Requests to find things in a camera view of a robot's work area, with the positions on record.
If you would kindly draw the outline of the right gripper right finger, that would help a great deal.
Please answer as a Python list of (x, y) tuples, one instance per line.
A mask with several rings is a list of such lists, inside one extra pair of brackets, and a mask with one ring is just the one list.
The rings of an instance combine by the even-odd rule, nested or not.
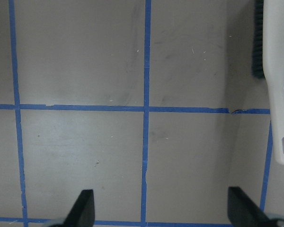
[(227, 215), (233, 227), (275, 226), (240, 187), (228, 188)]

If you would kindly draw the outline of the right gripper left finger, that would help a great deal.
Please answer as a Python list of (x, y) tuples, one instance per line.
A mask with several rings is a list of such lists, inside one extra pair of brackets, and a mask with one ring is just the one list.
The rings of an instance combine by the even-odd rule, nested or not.
[(95, 205), (93, 190), (82, 190), (62, 223), (62, 227), (92, 227), (94, 222)]

